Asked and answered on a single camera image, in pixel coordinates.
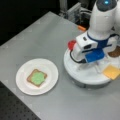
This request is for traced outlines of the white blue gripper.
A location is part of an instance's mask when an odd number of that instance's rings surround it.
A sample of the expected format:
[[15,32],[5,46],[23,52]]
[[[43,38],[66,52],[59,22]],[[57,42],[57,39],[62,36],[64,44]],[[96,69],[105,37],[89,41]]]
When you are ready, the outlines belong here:
[[70,50],[70,58],[78,64],[93,63],[104,58],[104,49],[108,47],[111,47],[109,37],[95,39],[85,32],[76,38]]

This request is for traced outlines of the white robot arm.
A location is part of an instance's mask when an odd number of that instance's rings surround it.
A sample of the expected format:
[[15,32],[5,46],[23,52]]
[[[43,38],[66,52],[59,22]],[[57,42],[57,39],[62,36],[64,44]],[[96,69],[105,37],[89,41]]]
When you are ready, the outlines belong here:
[[70,51],[70,57],[74,62],[95,62],[116,48],[116,34],[112,33],[112,28],[115,25],[117,8],[117,0],[95,2],[89,29],[76,37],[76,43]]

